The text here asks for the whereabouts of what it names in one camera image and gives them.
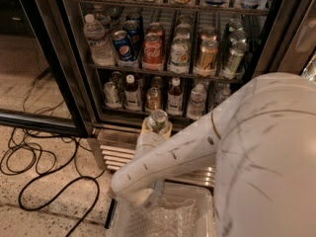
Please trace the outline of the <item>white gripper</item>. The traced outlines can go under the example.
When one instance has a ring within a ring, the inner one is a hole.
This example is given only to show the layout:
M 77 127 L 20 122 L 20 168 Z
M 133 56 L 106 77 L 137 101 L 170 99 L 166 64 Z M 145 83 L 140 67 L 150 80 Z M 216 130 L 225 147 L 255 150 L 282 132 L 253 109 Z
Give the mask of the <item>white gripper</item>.
M 167 126 L 164 128 L 163 136 L 168 139 L 171 136 L 173 125 L 168 122 Z M 136 143 L 134 158 L 139 158 L 145 153 L 154 149 L 156 146 L 160 145 L 165 141 L 165 138 L 158 133 L 149 132 L 150 128 L 148 126 L 148 118 L 145 118 L 141 126 L 141 134 L 139 135 Z

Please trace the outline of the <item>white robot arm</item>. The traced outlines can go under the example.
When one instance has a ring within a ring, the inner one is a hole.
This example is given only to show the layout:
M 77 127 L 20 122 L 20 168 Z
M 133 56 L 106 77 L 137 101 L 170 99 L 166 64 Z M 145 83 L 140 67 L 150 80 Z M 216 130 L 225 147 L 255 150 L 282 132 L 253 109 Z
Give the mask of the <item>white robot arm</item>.
M 316 85 L 261 75 L 121 167 L 111 187 L 143 205 L 154 182 L 207 166 L 217 237 L 316 237 Z

